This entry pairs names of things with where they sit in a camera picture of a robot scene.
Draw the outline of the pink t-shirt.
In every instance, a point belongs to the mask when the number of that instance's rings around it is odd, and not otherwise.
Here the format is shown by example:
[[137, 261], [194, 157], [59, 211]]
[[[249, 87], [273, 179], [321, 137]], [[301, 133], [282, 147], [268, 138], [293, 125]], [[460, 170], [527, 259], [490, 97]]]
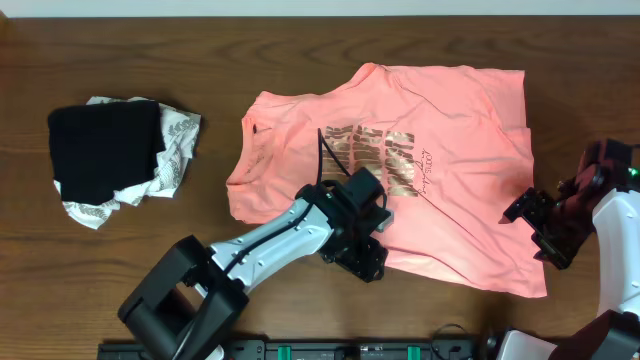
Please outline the pink t-shirt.
[[262, 92], [243, 116], [231, 215], [266, 223], [317, 179], [375, 175], [394, 212], [391, 268], [526, 298], [547, 293], [536, 246], [505, 209], [533, 184], [521, 70], [362, 65], [325, 94]]

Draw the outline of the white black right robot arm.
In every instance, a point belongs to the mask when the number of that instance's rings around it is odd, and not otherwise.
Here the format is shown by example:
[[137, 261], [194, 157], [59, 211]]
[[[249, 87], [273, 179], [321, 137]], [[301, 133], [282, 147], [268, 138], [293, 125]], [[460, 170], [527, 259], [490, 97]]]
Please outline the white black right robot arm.
[[633, 360], [639, 356], [639, 170], [634, 146], [613, 139], [589, 144], [558, 198], [527, 189], [503, 213], [523, 219], [539, 250], [535, 259], [568, 268], [595, 234], [599, 246], [597, 316], [554, 344], [518, 330], [504, 336], [499, 360]]

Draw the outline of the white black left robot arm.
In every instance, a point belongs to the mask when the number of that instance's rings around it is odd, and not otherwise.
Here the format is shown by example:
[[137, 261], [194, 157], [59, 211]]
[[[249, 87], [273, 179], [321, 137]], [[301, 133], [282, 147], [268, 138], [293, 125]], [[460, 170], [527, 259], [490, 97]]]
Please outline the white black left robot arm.
[[361, 168], [345, 183], [307, 184], [272, 221], [226, 242], [175, 243], [118, 310], [154, 359], [211, 359], [260, 283], [301, 257], [319, 254], [362, 281], [384, 275], [388, 251], [373, 237], [393, 221], [384, 188]]

